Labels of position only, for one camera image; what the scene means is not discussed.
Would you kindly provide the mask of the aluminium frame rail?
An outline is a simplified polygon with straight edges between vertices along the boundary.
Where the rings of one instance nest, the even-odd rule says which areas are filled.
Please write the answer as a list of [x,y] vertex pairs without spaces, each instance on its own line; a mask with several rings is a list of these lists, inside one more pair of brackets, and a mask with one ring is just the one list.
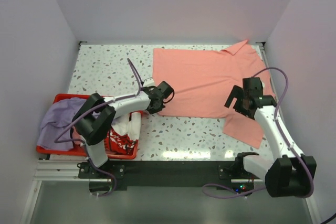
[[39,160],[21,223],[317,223],[311,201],[272,198],[231,162]]

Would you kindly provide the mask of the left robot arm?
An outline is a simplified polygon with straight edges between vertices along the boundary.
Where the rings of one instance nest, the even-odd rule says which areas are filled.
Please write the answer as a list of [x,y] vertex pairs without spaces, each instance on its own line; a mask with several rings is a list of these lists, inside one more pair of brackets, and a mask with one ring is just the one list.
[[92,162],[91,173],[97,178],[103,178],[108,174],[108,156],[104,148],[104,139],[115,118],[135,111],[158,113],[174,98],[174,95],[174,89],[165,81],[158,86],[141,87],[136,94],[112,97],[108,100],[97,93],[92,94],[73,117],[70,125],[83,140],[86,153]]

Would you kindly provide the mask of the white red printed t shirt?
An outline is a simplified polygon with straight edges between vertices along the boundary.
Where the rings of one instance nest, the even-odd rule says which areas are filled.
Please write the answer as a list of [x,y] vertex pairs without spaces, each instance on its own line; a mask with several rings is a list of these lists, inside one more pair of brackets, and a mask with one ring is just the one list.
[[141,131],[141,116],[140,111],[128,113],[122,115],[112,121],[111,128],[107,135],[110,135],[112,131],[113,135],[121,136],[123,140],[126,140],[126,144],[117,144],[117,147],[121,146],[122,149],[126,149],[126,145],[130,142],[131,147],[134,146],[136,141],[140,139]]

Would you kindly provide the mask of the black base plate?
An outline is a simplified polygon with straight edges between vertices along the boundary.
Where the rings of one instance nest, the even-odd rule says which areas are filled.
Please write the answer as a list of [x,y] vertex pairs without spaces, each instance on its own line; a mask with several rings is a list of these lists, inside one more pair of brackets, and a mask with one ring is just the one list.
[[259,179],[238,169],[233,161],[108,161],[95,170],[89,162],[77,164],[78,177],[89,189],[105,192],[128,187],[202,187],[218,184],[235,193],[253,190]]

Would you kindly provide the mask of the lavender t shirt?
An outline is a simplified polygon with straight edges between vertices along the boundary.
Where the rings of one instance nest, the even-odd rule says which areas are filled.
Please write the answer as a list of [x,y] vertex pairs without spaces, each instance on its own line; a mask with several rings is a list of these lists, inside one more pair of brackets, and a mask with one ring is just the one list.
[[46,150],[69,151],[73,142],[55,143],[54,140],[72,122],[86,99],[70,98],[54,103],[46,112],[39,127],[37,146]]

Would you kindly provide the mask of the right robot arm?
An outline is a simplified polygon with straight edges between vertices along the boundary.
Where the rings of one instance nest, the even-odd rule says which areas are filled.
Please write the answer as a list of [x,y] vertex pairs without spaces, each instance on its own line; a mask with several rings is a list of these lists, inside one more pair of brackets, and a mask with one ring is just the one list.
[[258,154],[241,154],[240,162],[234,165],[235,175],[246,178],[253,174],[262,179],[271,197],[310,197],[316,161],[294,142],[279,115],[276,100],[264,94],[261,79],[244,78],[242,87],[234,85],[224,106],[232,106],[237,113],[256,121],[273,155],[273,160],[267,161]]

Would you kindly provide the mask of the red plastic bin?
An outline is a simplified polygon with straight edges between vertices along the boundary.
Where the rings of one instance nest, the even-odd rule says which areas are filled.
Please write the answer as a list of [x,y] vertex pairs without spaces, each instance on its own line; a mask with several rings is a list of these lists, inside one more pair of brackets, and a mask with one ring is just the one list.
[[[54,98],[53,103],[71,98],[88,99],[89,95],[84,94],[57,94]],[[121,146],[117,147],[117,144],[126,144],[127,141],[123,140],[121,136],[113,135],[110,131],[110,135],[107,135],[104,140],[104,146],[106,149],[107,156],[114,159],[134,159],[137,154],[138,141],[135,142],[134,146],[131,147],[130,142],[126,145],[126,149],[122,149]],[[47,150],[39,145],[36,146],[36,151],[42,154],[53,154],[53,155],[68,155],[68,156],[86,156],[85,151],[79,145],[74,145],[74,147],[68,151],[59,150]]]

